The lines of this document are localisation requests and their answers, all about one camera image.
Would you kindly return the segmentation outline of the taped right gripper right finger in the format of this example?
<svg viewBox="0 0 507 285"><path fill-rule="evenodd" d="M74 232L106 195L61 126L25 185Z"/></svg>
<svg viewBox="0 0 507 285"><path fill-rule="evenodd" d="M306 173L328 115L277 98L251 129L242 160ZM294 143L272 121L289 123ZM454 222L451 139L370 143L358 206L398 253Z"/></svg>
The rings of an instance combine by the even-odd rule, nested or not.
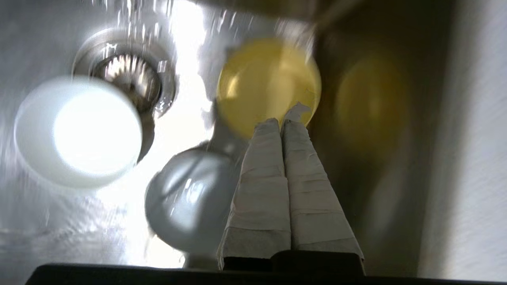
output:
<svg viewBox="0 0 507 285"><path fill-rule="evenodd" d="M311 108L300 102L282 121L281 140L288 179L292 248L355 254L363 252L302 122Z"/></svg>

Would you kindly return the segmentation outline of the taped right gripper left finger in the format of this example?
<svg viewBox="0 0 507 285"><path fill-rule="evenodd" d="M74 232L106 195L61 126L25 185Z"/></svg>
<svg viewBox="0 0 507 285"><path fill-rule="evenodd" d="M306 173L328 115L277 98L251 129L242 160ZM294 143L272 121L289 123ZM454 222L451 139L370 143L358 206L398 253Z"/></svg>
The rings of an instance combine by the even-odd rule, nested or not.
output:
<svg viewBox="0 0 507 285"><path fill-rule="evenodd" d="M288 180L277 119L257 124L217 252L221 270L255 270L291 249Z"/></svg>

